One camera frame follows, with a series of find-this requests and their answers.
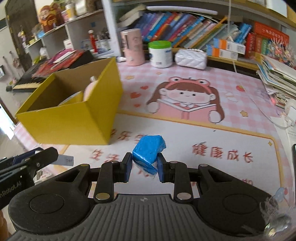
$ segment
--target desk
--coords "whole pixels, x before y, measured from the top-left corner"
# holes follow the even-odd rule
[[[149,63],[137,67],[119,63],[118,69],[124,94],[110,145],[70,146],[65,154],[74,156],[75,165],[89,163],[93,168],[120,161],[142,135],[160,134],[167,142],[163,151],[167,161],[182,161],[188,167],[208,163],[272,195],[283,186],[288,189],[287,201],[293,202],[288,159],[274,125],[258,109],[267,116],[280,114],[261,80],[210,67],[203,71],[177,65],[156,69]],[[196,80],[195,88],[190,83]],[[178,81],[183,86],[175,88]],[[192,94],[196,102],[176,101],[180,95]],[[49,168],[58,174],[69,167]],[[194,184],[193,190],[198,196]],[[130,182],[116,183],[115,191],[171,193],[172,184],[160,184],[157,177],[145,177],[134,167]]]

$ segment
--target window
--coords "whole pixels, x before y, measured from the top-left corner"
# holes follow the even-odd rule
[[[6,26],[7,26],[6,19],[5,18],[1,19],[0,20],[0,30],[5,28]]]

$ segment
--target frog headband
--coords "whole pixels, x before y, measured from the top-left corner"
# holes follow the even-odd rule
[[[207,91],[207,94],[212,93],[211,89],[209,88],[210,82],[204,79],[190,80],[190,79],[182,79],[180,77],[174,76],[169,78],[169,81],[170,82],[165,86],[166,89],[176,83],[192,83],[192,84],[196,84],[203,87]]]

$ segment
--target white container with green lid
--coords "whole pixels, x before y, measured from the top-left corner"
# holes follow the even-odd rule
[[[160,40],[148,43],[151,65],[155,68],[167,68],[173,64],[172,44]]]

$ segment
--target green lid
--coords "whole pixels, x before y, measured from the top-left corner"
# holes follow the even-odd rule
[[[170,48],[171,46],[171,42],[165,40],[153,41],[148,43],[148,47],[151,49],[166,49]]]

